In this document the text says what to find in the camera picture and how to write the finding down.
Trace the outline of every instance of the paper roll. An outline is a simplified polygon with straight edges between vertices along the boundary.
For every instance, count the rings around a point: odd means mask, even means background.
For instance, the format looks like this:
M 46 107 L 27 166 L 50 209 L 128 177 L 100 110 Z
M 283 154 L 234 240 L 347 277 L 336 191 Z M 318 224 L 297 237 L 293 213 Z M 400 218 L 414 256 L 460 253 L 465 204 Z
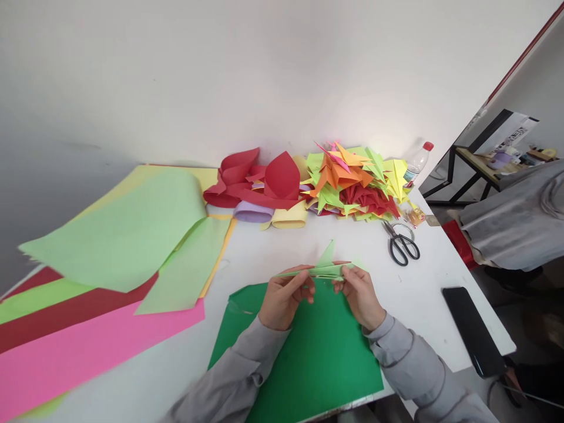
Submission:
M 274 209 L 258 206 L 246 201 L 241 201 L 237 205 L 237 207 L 235 207 L 233 217 L 235 217 L 237 220 L 251 223 L 265 223 L 269 222 L 273 218 L 273 214 Z
M 268 229 L 270 224 L 278 229 L 297 229 L 304 227 L 307 220 L 307 209 L 306 201 L 302 200 L 297 203 L 290 210 L 276 209 L 272 220 L 267 223 L 263 223 L 260 226 L 260 230 Z

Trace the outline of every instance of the water bottle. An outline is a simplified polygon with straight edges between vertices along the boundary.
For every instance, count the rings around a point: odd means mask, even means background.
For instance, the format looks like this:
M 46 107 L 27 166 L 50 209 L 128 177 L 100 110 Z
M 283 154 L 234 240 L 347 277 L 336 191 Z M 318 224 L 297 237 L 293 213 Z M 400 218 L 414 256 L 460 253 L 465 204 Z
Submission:
M 413 154 L 409 155 L 405 161 L 407 162 L 407 170 L 405 171 L 404 179 L 407 183 L 404 185 L 405 188 L 411 188 L 414 179 L 421 173 L 423 167 L 429 159 L 429 152 L 433 149 L 434 145 L 430 142 L 423 144 L 423 148 L 417 150 Z

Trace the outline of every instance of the gray sweater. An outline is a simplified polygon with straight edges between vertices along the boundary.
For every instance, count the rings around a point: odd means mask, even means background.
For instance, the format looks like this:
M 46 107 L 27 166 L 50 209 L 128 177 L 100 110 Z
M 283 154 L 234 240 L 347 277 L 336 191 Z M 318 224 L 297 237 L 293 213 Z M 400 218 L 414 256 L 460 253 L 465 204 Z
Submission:
M 244 422 L 290 331 L 270 330 L 255 318 L 161 423 Z M 419 407 L 416 421 L 498 422 L 429 344 L 391 315 L 375 331 L 362 333 L 394 391 Z

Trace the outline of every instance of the smartphone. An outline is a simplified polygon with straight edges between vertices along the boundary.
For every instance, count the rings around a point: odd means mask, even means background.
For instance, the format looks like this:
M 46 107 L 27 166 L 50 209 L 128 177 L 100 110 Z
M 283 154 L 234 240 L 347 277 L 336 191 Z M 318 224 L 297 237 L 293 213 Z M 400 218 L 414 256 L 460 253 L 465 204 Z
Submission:
M 476 372 L 482 378 L 505 373 L 507 369 L 503 357 L 466 288 L 443 288 L 442 296 L 445 297 Z

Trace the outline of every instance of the purple paper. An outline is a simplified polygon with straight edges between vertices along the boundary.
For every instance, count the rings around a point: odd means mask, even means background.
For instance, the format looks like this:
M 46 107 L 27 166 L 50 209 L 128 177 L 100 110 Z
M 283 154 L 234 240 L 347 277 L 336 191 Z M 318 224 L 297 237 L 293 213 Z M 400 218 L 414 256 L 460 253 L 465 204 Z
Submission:
M 258 206 L 253 203 L 241 201 L 235 211 L 233 217 L 237 220 L 247 221 L 251 223 L 265 223 L 272 219 L 274 209 L 268 207 Z

